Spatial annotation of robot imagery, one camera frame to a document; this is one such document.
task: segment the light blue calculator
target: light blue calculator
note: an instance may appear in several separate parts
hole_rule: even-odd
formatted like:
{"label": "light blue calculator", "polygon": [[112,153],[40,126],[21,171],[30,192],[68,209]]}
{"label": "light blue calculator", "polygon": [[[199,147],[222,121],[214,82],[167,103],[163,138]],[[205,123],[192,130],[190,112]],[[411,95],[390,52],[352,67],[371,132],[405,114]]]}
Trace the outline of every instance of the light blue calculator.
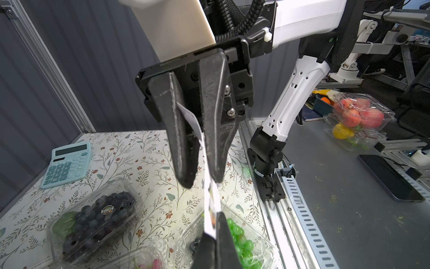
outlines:
{"label": "light blue calculator", "polygon": [[51,163],[40,187],[52,188],[85,177],[91,160],[91,144],[80,142],[52,150]]}

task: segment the smartphone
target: smartphone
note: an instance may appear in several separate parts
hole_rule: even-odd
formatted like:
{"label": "smartphone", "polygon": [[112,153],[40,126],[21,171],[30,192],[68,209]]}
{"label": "smartphone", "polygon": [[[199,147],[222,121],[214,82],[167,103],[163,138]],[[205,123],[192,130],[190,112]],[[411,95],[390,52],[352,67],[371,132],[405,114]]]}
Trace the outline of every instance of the smartphone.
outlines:
{"label": "smartphone", "polygon": [[391,198],[398,202],[423,202],[425,198],[379,155],[358,155],[358,159]]}

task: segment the red apple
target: red apple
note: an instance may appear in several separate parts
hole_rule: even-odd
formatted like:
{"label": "red apple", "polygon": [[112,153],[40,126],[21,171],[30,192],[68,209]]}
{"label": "red apple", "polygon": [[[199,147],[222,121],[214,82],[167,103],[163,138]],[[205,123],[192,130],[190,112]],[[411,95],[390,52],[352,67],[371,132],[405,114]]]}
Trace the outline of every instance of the red apple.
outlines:
{"label": "red apple", "polygon": [[342,118],[342,123],[346,127],[355,127],[361,122],[360,113],[355,109],[345,110],[342,113]]}
{"label": "red apple", "polygon": [[370,106],[370,100],[365,98],[355,99],[354,106],[357,108],[368,108]]}
{"label": "red apple", "polygon": [[360,111],[361,123],[363,128],[373,129],[379,127],[384,121],[384,114],[376,108],[367,108],[365,111]]}
{"label": "red apple", "polygon": [[353,107],[353,101],[351,98],[342,99],[340,102],[335,102],[333,107],[337,113],[342,114],[345,110],[349,110]]}

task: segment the yellow object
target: yellow object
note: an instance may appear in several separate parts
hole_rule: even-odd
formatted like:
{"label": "yellow object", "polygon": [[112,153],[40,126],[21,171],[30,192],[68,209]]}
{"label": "yellow object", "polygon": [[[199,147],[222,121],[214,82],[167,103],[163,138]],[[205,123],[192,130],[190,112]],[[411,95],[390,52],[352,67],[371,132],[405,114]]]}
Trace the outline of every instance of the yellow object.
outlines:
{"label": "yellow object", "polygon": [[336,124],[333,128],[333,136],[337,139],[346,139],[354,137],[354,132],[348,127],[344,126],[342,123]]}
{"label": "yellow object", "polygon": [[335,90],[313,90],[312,93],[319,93],[321,95],[327,96],[330,100],[335,101],[334,96],[338,94]]}

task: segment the clear plastic container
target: clear plastic container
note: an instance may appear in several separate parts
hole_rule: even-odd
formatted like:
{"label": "clear plastic container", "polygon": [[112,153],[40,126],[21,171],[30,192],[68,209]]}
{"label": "clear plastic container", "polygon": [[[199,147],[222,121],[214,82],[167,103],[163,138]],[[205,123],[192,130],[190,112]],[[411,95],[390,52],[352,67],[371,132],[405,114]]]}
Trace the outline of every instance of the clear plastic container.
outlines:
{"label": "clear plastic container", "polygon": [[141,247],[97,269],[166,269],[166,259],[155,247]]}
{"label": "clear plastic container", "polygon": [[363,93],[337,94],[333,113],[343,125],[356,131],[381,130],[388,122],[395,121],[394,112]]}
{"label": "clear plastic container", "polygon": [[326,131],[336,142],[348,151],[366,150],[373,147],[378,141],[386,140],[383,131],[347,128],[331,113],[324,116]]}
{"label": "clear plastic container", "polygon": [[[262,236],[254,227],[247,223],[241,216],[231,210],[227,205],[221,203],[222,212],[226,218],[231,218],[238,226],[244,230],[244,235],[248,240],[253,242],[254,248],[252,252],[252,262],[255,265],[261,262],[262,269],[274,269],[278,265],[279,253],[278,249]],[[195,243],[203,234],[203,211],[196,217],[193,222],[185,229],[183,234],[178,238],[178,251],[182,254],[183,259],[190,264],[193,263],[193,254],[198,245]]]}
{"label": "clear plastic container", "polygon": [[57,268],[81,268],[105,241],[133,226],[142,200],[125,178],[115,178],[48,222]]}

